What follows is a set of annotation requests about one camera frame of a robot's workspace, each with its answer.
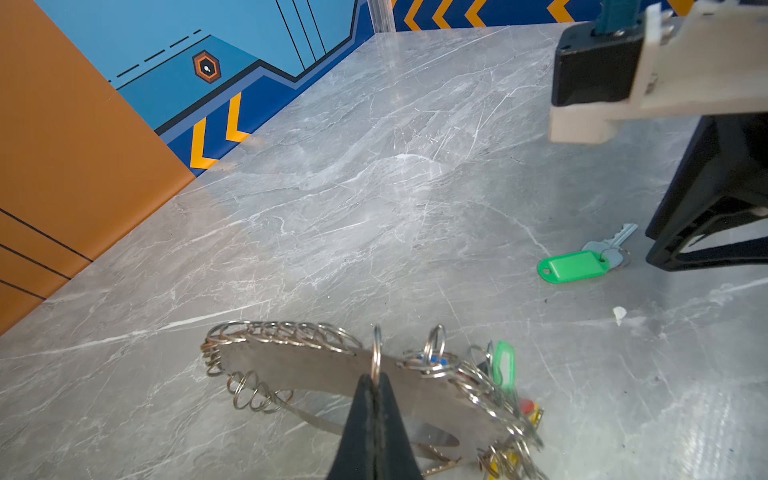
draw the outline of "yellow chevron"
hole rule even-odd
[[[432,16],[432,20],[434,20],[437,26],[440,28],[451,28],[451,25],[448,25],[448,22],[446,22],[442,16],[445,15],[445,12],[448,10],[448,7],[450,7],[452,3],[453,0],[442,0],[442,3],[437,8],[437,10],[435,10],[435,14]]]
[[[690,12],[691,7],[694,6],[694,0],[667,0],[667,1],[669,2],[674,12],[681,17],[688,15],[688,12]]]
[[[485,23],[478,17],[478,12],[480,12],[480,8],[482,8],[487,1],[488,0],[475,0],[472,5],[469,6],[469,10],[467,10],[467,13],[464,16],[469,20],[469,23],[471,23],[472,26],[485,27]]]
[[[554,0],[551,4],[549,4],[547,10],[549,10],[549,13],[554,17],[554,19],[560,23],[572,22],[574,21],[574,18],[571,17],[571,14],[568,13],[568,10],[565,9],[565,4],[569,1],[570,0]]]
[[[192,130],[192,155],[190,155],[190,168],[211,168],[218,160],[203,156],[205,144],[205,122],[208,117],[198,121]]]
[[[240,97],[243,96],[243,92],[232,97],[230,100],[230,114],[227,117],[227,140],[236,141],[240,143],[250,136],[242,131],[237,130],[237,121],[240,119]]]
[[[408,25],[413,31],[421,30],[421,28],[413,20],[413,17],[416,16],[416,12],[418,12],[422,7],[422,3],[424,3],[424,0],[413,0],[411,8],[408,10],[408,13],[406,13],[406,25]]]

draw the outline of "gray marble surface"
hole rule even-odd
[[[384,34],[351,54],[0,337],[0,476],[325,478],[337,437],[235,411],[205,376],[212,325],[270,319],[366,343],[379,323],[390,354],[436,323],[456,352],[513,343],[553,480],[765,478],[768,270],[644,262],[697,119],[548,143],[562,28]],[[625,222],[641,226],[626,268],[537,276]]]

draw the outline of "key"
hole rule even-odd
[[[615,268],[624,261],[624,256],[621,255],[621,251],[619,251],[618,247],[621,247],[621,244],[624,243],[635,230],[637,230],[636,223],[625,223],[621,226],[619,233],[616,233],[613,238],[601,242],[587,242],[581,250],[592,250],[596,253],[602,253],[603,258],[608,261],[610,268]]]

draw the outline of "orange wall panel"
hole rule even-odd
[[[68,282],[63,276],[4,249],[0,249],[0,279],[43,298]]]
[[[2,212],[0,212],[0,246],[19,252],[70,278],[90,263]]]
[[[40,303],[41,299],[0,283],[0,335]]]
[[[0,41],[0,208],[93,259],[194,179],[32,0]]]

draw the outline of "green key tag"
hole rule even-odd
[[[605,275],[611,264],[592,250],[543,259],[538,274],[549,283],[565,283]]]
[[[493,353],[493,381],[507,392],[515,387],[515,348],[499,342]]]

